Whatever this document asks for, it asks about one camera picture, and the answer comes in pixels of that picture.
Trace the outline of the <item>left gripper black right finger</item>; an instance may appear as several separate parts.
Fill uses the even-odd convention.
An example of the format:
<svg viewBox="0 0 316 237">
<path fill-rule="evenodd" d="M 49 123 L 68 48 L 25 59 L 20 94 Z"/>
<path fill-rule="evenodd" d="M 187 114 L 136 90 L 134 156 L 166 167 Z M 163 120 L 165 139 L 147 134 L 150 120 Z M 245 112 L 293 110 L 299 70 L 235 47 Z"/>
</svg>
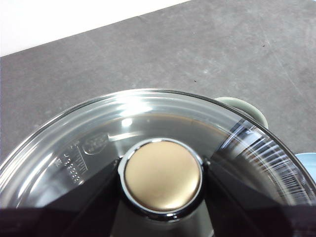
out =
<svg viewBox="0 0 316 237">
<path fill-rule="evenodd" d="M 206 162 L 205 202 L 217 237 L 314 237 L 316 208 L 282 205 Z"/>
</svg>

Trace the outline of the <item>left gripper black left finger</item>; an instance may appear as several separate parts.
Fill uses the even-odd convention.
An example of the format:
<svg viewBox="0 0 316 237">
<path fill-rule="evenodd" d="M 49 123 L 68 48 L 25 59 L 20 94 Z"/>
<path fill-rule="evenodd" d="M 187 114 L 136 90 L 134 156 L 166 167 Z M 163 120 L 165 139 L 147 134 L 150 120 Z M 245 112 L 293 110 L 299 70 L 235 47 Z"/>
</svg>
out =
<svg viewBox="0 0 316 237">
<path fill-rule="evenodd" d="M 119 204 L 118 168 L 96 175 L 41 208 L 0 211 L 2 237 L 108 237 Z"/>
</svg>

